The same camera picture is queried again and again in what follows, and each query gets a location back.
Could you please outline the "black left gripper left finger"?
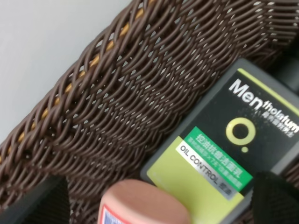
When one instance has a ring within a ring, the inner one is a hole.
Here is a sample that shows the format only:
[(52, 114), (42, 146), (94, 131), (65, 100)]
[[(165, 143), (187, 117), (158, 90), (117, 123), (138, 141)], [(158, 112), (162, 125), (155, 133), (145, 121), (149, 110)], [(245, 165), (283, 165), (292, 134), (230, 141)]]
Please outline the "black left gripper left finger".
[(2, 224), (68, 224), (70, 201), (65, 177), (50, 176), (0, 214)]

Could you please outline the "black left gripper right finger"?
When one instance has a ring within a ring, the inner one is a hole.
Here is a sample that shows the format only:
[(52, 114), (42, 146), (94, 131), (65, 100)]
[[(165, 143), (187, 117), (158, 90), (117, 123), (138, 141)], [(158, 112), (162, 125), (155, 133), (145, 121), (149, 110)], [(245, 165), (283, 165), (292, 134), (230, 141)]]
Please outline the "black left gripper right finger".
[(251, 210), (256, 224), (297, 224), (299, 189), (272, 172), (259, 172), (254, 180)]

